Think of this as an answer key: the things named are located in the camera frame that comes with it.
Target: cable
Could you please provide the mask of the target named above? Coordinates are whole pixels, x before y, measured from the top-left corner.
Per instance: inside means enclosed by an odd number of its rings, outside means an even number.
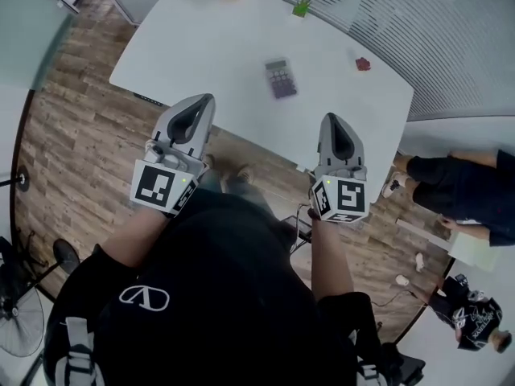
[[[411,292],[409,290],[401,290],[400,292],[397,292],[395,294],[395,296],[393,296],[389,301],[387,301],[384,305],[380,305],[378,303],[375,303],[373,302],[372,300],[370,301],[370,303],[372,303],[373,305],[376,305],[377,307],[385,307],[385,306],[388,306],[391,302],[393,302],[398,296],[400,296],[401,294],[404,294],[404,293],[409,293],[411,294]]]
[[[295,219],[295,244],[293,244],[290,248],[290,255],[295,253],[297,251],[297,249],[305,243],[305,242],[303,242],[302,244],[299,244],[299,243],[297,243],[297,240],[299,239],[299,233],[300,233],[300,225],[299,225],[300,209],[302,209],[303,207],[307,207],[307,206],[309,206],[309,205],[301,203],[297,207],[297,216]]]
[[[375,302],[374,302],[374,301],[372,301],[372,300],[370,300],[370,302],[371,302],[373,305],[377,306],[377,307],[385,307],[385,306],[388,306],[391,302],[393,302],[393,301],[394,301],[398,296],[400,296],[401,294],[406,294],[406,293],[411,294],[411,292],[410,292],[409,290],[401,290],[400,292],[397,292],[397,293],[395,294],[395,296],[393,296],[389,301],[387,301],[387,302],[386,302],[385,304],[383,304],[383,305],[380,305],[380,304],[378,304],[378,303],[375,303]],[[439,314],[440,316],[442,316],[443,318],[445,318],[445,320],[447,320],[449,323],[454,324],[454,322],[453,322],[451,319],[449,319],[445,314],[443,314],[443,313],[441,313],[441,312],[438,312],[437,310],[433,309],[431,306],[429,306],[429,305],[427,305],[427,304],[423,304],[423,305],[421,305],[421,306],[415,306],[415,305],[413,305],[413,306],[408,306],[408,307],[417,307],[417,308],[421,308],[421,309],[427,309],[427,308],[429,308],[429,309],[433,310],[436,314]],[[392,312],[388,313],[386,316],[390,316],[391,314],[394,314],[394,313],[396,313],[396,312],[397,312],[397,310],[393,310]]]

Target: backpack strap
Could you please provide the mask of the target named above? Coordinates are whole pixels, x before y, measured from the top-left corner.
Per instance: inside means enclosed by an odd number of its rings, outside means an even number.
[[[354,346],[357,341],[357,331],[352,331],[348,336]],[[358,368],[356,371],[356,386],[388,386],[385,377],[377,371],[375,364],[367,364],[360,356],[357,356]]]
[[[56,365],[56,386],[105,386],[93,361],[93,334],[88,334],[84,318],[66,318],[70,350]]]

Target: white logo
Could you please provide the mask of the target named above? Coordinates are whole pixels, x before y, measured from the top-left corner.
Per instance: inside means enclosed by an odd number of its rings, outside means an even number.
[[[170,178],[168,178],[167,176],[158,175],[154,183],[154,188],[152,190],[142,189],[142,195],[146,197],[152,197],[152,195],[155,193],[155,198],[159,201],[163,201],[164,194],[161,193],[161,190],[165,190],[167,188],[168,180],[170,180]]]
[[[493,320],[493,312],[483,310],[480,314],[477,307],[474,306],[474,311],[470,319],[476,324],[476,329],[472,332],[472,337],[477,339],[478,336],[483,333],[484,328]]]
[[[452,317],[456,329],[463,329],[465,327],[465,323],[467,321],[467,316],[465,316],[465,309],[463,307],[459,308]]]
[[[144,285],[128,287],[120,294],[122,303],[133,304],[136,298],[138,298],[136,302],[139,307],[153,312],[165,310],[170,301],[170,295],[164,290]]]

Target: forearm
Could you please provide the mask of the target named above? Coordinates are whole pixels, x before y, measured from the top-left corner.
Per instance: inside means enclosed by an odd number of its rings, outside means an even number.
[[[497,168],[497,154],[494,153],[453,151],[451,152],[451,156],[453,158],[468,160],[469,162],[474,162],[483,166],[490,166],[494,169]]]
[[[457,224],[455,230],[477,239],[490,240],[490,230],[480,224]]]
[[[311,289],[316,300],[354,291],[338,224],[313,220]]]
[[[160,211],[141,207],[102,245],[115,261],[138,267],[170,220]]]

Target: white table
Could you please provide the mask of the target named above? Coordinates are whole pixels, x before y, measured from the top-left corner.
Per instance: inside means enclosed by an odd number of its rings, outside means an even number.
[[[376,201],[401,139],[413,89],[359,43],[281,0],[159,0],[110,82],[165,105],[210,92],[214,124],[307,169],[323,116],[345,119],[365,145]],[[358,72],[365,57],[372,69]],[[264,63],[286,57],[299,90],[275,100]]]

